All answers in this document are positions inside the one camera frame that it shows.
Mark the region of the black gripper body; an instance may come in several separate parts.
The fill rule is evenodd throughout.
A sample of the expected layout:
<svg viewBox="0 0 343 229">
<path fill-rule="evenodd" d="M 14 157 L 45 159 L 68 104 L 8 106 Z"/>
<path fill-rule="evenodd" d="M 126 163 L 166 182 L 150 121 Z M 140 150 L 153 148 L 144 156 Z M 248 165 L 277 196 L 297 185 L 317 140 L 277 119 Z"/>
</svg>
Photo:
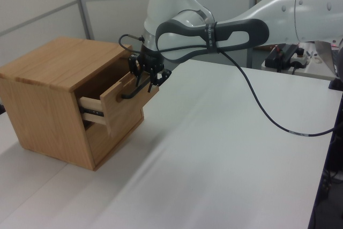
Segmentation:
<svg viewBox="0 0 343 229">
<path fill-rule="evenodd" d="M 159 53 L 141 53 L 138 55 L 138 63 L 140 68 L 150 73 L 151 69 L 153 69 L 154 73 L 161 72 L 164 69 L 164 57 Z"/>
</svg>

